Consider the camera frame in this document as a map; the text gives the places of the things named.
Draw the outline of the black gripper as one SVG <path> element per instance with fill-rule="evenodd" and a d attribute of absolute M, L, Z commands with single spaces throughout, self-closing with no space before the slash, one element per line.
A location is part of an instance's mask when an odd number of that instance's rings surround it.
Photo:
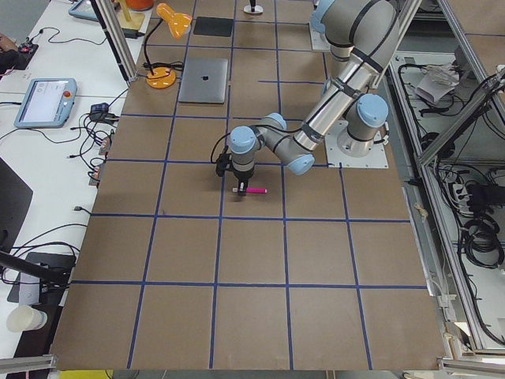
<path fill-rule="evenodd" d="M 239 171 L 237 168 L 233 168 L 232 172 L 235 178 L 238 180 L 238 194 L 247 194 L 249 179 L 251 179 L 254 175 L 254 168 L 251 168 L 247 171 Z"/>

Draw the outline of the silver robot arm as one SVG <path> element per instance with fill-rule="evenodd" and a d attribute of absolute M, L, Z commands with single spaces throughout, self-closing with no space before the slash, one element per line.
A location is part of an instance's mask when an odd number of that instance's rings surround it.
<path fill-rule="evenodd" d="M 325 37 L 326 28 L 323 24 L 323 17 L 326 15 L 335 0 L 317 0 L 312 1 L 313 12 L 309 19 L 310 28 L 320 35 L 320 38 Z M 259 15 L 264 12 L 264 9 L 256 4 L 256 1 L 249 0 L 249 4 L 243 8 L 243 11 L 250 15 Z"/>
<path fill-rule="evenodd" d="M 398 17 L 389 1 L 320 1 L 309 23 L 326 36 L 335 70 L 319 102 L 295 130 L 289 130 L 278 113 L 234 128 L 230 147 L 216 165 L 217 175 L 232 172 L 238 193 L 244 195 L 254 174 L 255 154 L 262 148 L 268 148 L 292 173 L 304 174 L 314 164 L 313 151 L 340 118 L 348 122 L 343 136 L 350 139 L 342 151 L 364 156 L 388 116 L 385 100 L 364 90 L 395 52 Z"/>

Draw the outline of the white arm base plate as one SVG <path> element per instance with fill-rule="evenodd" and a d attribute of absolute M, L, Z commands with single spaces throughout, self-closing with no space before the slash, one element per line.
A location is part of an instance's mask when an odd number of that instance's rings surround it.
<path fill-rule="evenodd" d="M 327 40 L 323 25 L 314 26 L 312 23 L 309 23 L 309 32 L 313 51 L 329 52 L 331 50 L 331 45 Z"/>
<path fill-rule="evenodd" d="M 387 169 L 388 162 L 383 143 L 374 144 L 364 157 L 348 156 L 341 150 L 338 137 L 346 130 L 347 121 L 337 121 L 327 132 L 324 146 L 327 164 L 334 168 Z"/>

